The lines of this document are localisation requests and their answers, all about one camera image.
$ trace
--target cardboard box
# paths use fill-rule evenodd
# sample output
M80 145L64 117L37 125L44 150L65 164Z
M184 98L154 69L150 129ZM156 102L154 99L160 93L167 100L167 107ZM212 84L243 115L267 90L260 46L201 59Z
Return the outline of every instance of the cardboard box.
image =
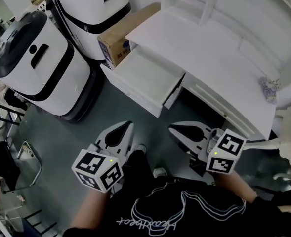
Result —
M153 3L127 15L98 36L101 50L112 70L131 52L129 41L125 37L160 9L160 3Z

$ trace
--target black chair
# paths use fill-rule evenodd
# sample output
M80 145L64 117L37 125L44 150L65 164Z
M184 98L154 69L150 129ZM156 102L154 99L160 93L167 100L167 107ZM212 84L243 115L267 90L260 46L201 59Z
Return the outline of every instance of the black chair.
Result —
M4 178L8 188L13 191L16 187L20 169L15 164L8 143L0 142L0 176Z
M22 220L22 226L23 226L23 232L16 232L14 231L12 236L13 237L41 237L42 235L44 235L47 231L49 231L50 229L52 229L57 223L55 222L54 224L52 224L51 226L49 226L48 228L46 228L44 231L39 232L35 227L39 224L41 224L40 222L37 222L33 225L31 225L27 219L37 215L38 213L42 212L42 210L36 211L35 213L32 213L31 215L25 217L25 218L21 218Z

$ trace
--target drawer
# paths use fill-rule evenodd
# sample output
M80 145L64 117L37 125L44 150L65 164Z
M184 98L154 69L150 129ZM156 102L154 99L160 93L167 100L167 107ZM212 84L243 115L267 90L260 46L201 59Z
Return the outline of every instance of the drawer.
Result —
M184 75L175 64L140 46L114 70L100 67L113 86L157 118Z
M195 79L196 78L192 75L186 74L182 82L182 86L203 100L220 115L225 117L243 135L245 135L246 138L250 138L257 133L256 129L250 124L250 122L242 117L242 115L235 110L233 106L231 106L228 102L221 98L221 96L216 94L206 85Z

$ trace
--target forearm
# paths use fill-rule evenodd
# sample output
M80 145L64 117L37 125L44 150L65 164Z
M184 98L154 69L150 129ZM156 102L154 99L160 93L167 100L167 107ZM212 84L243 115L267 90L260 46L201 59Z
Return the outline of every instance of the forearm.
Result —
M215 184L234 192L249 203L257 198L257 193L235 172L231 175L212 173Z
M109 199L109 193L91 190L79 212L73 219L71 227L85 229L98 228L104 216Z

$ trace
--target black stripe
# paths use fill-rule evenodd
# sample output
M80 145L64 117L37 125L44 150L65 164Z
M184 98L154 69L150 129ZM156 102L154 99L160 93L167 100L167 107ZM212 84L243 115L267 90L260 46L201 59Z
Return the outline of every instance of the black stripe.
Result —
M74 47L72 43L67 39L67 49L65 54L63 55L61 61L56 66L54 72L52 73L51 77L43 87L43 89L36 95L26 95L23 93L20 93L16 91L19 95L23 96L24 98L27 98L31 101L44 101L46 100L53 92L55 87L57 86L58 82L61 80L62 76L64 75L64 72L70 65L72 59L74 56Z
M83 29L86 32L89 32L91 34L100 34L110 28L111 26L117 24L121 19L123 19L130 11L131 11L131 4L128 2L125 7L123 7L121 10L119 10L117 13L112 15L110 18L106 19L104 22L97 24L97 25L90 25L87 23L84 23L74 17L72 17L70 14L68 14L63 6L61 5L59 0L56 0L63 15L70 20L73 24L77 25L79 28Z

